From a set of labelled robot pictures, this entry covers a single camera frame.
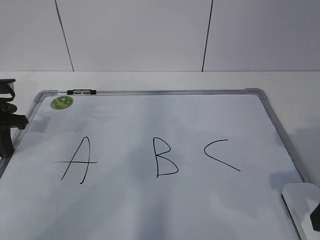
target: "black marker writing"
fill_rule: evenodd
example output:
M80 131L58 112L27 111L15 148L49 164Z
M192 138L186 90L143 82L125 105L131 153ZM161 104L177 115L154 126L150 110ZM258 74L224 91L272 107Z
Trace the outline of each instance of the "black marker writing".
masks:
M205 146L205 148L204 148L204 154L207 155L209 158L212 158L212 159L214 159L214 160L216 160L216 161L218 161L218 162L220 162L220 163L223 163L223 164L229 166L230 168L233 168L233 169L241 172L241 170L239 170L238 168L235 168L234 166L231 166L231 165L229 165L229 164L227 164L227 163L225 163L225 162L223 162L223 161L221 161L221 160L219 160L219 159L217 159L217 158L215 158L215 157L213 157L213 156L210 156L210 155L206 152L207 147L209 147L210 145L212 145L212 144L214 144L214 143L218 143L218 142L223 142L223 141L228 141L228 139L213 141L213 142L209 143L209 144L208 144L207 146Z
M161 153L157 153L157 151L156 151L156 145L155 145L155 139L158 139L158 140L164 142L164 143L169 147L169 150L168 150L168 151L161 152ZM156 161L156 177L159 177L159 176L162 176L162 175L176 174L177 172L179 172L179 168L177 167L177 165L176 165L173 161L171 161L170 159L162 156L163 154L166 154L166 153L168 153L168 152L171 151L171 147L169 146L169 144L168 144L165 140L163 140L163 139L161 139L161 138L159 138L159 137L154 137L154 138L153 138L153 150L154 150L155 161ZM169 173L159 174L159 162L158 162L158 158L162 158L162 159L168 160L170 163L172 163L172 164L175 166L176 171L175 171L175 172L169 172Z
M88 141L88 144L89 144L89 157L88 157L88 161L73 161L78 150L80 149L82 143L84 142L84 140L87 139ZM66 170L61 178L64 179L64 177L66 176L68 170L69 170L69 167L71 165L71 163L75 163L75 164L87 164L86 165L86 170L85 170L85 173L84 173L84 176L83 176L83 179L82 179L82 182L80 182L80 184L83 184L85 179L86 179L86 176L87 176L87 172L88 172L88 168L89 168L89 164L96 164L97 162L96 161L90 161L90 155L91 155L91 145L90 145L90 140L87 136L85 136L82 141L80 142L80 145L78 146L78 148L76 149L75 153L73 154L72 158L70 161L55 161L54 163L69 163L68 166L66 167Z

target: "black object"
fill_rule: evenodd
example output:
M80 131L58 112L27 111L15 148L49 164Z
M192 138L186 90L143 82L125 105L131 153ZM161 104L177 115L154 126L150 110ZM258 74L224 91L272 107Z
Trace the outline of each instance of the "black object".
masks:
M0 94L10 94L11 97L0 97L0 157L11 157L14 146L11 140L10 128L25 129L28 120L25 115L13 114L17 111L16 105L11 102L16 94L10 85L15 79L0 79Z
M320 203L310 214L313 230L320 232Z

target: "black clamp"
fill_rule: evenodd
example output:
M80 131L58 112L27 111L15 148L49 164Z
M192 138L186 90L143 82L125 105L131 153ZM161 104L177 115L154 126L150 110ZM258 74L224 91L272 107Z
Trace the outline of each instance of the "black clamp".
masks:
M17 111L17 106L11 102L16 94L10 85L15 79L0 79L0 94L10 94L11 97L0 97L0 157L11 157L14 153L14 146L11 140L11 129L25 129L28 120L25 115L13 114Z

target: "green sticker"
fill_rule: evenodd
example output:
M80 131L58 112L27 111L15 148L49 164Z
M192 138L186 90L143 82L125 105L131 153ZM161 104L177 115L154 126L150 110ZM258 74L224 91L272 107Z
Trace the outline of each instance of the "green sticker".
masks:
M74 103L74 99L70 96L59 96L52 100L51 107L53 109L66 109Z

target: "white table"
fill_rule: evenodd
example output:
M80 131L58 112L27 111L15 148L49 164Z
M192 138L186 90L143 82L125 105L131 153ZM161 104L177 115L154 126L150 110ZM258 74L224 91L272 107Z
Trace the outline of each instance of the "white table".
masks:
M320 186L320 72L0 72L15 78L18 114L43 90L263 89Z

